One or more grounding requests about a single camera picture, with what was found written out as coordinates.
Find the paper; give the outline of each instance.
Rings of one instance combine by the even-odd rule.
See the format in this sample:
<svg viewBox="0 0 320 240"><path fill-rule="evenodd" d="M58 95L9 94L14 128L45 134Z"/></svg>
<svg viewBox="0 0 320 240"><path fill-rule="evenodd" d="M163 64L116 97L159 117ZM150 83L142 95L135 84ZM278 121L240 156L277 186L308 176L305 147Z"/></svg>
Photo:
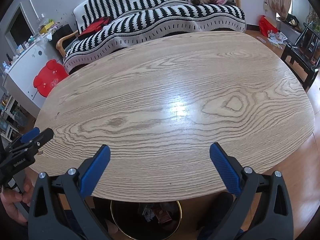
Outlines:
<svg viewBox="0 0 320 240"><path fill-rule="evenodd" d="M275 43L275 44L279 44L276 39L269 39L269 38L268 38L268 41L273 42L273 43Z"/></svg>
<svg viewBox="0 0 320 240"><path fill-rule="evenodd" d="M49 41L52 41L52 33L51 33L51 32L49 32L49 34L47 35L47 39L48 39Z"/></svg>
<svg viewBox="0 0 320 240"><path fill-rule="evenodd" d="M153 210L151 208L145 208L143 214L142 214L145 219L147 220L147 222L150 222L151 219L154 218L155 214L153 212Z"/></svg>
<svg viewBox="0 0 320 240"><path fill-rule="evenodd" d="M282 49L281 45L278 44L278 43L274 43L274 42L270 41L270 44L273 45L273 46L278 47L279 49Z"/></svg>
<svg viewBox="0 0 320 240"><path fill-rule="evenodd" d="M276 39L278 41L278 44L283 44L283 42L286 41L288 38L282 32L278 32L276 33Z"/></svg>

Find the trash can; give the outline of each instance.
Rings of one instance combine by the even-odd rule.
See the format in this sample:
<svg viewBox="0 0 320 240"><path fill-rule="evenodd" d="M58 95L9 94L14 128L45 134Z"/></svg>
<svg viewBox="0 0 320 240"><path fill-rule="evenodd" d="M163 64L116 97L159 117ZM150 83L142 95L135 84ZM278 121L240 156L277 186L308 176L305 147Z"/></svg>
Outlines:
<svg viewBox="0 0 320 240"><path fill-rule="evenodd" d="M165 240L179 228L179 201L132 203L111 201L111 215L118 228L134 240Z"/></svg>

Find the yellow box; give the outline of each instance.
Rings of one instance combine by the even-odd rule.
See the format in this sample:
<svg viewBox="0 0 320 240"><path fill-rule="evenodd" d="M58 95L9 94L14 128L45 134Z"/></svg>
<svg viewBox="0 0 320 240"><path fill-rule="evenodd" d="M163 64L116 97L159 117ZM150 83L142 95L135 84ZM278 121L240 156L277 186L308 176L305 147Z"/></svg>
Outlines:
<svg viewBox="0 0 320 240"><path fill-rule="evenodd" d="M43 27L40 31L39 31L40 34L43 34L43 33L47 33L47 29L45 27Z"/></svg>
<svg viewBox="0 0 320 240"><path fill-rule="evenodd" d="M52 25L54 25L54 21L49 22L49 23L48 23L46 26L44 26L44 27L45 27L46 30L49 30L49 28L50 28Z"/></svg>

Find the black wooden chair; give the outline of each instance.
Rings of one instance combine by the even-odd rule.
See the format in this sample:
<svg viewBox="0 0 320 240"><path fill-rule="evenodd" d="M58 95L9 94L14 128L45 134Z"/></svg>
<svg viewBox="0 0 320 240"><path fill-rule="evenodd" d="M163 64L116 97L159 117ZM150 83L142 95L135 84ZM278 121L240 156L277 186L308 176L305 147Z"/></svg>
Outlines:
<svg viewBox="0 0 320 240"><path fill-rule="evenodd" d="M287 44L284 52L282 53L281 59L291 69L294 75L302 84L304 90L311 87L313 82L318 75L318 67L320 57L316 55L318 45L320 46L320 36L314 30L304 23L305 29L299 36L295 44ZM295 61L303 68L305 73L308 74L305 81L303 81L295 70L285 61L288 56L291 56L290 63L293 64Z"/></svg>

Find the human hand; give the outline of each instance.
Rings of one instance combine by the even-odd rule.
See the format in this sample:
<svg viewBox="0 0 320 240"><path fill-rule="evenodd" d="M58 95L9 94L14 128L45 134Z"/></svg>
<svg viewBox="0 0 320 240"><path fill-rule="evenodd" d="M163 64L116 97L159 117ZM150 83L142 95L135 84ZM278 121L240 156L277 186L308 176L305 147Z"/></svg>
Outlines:
<svg viewBox="0 0 320 240"><path fill-rule="evenodd" d="M28 176L26 176L25 178L23 189L25 190L25 193L19 194L14 190L2 188L0 197L8 216L19 224L26 225L26 223L28 222L27 219L18 211L14 203L23 201L28 206L30 206L33 193L33 185Z"/></svg>

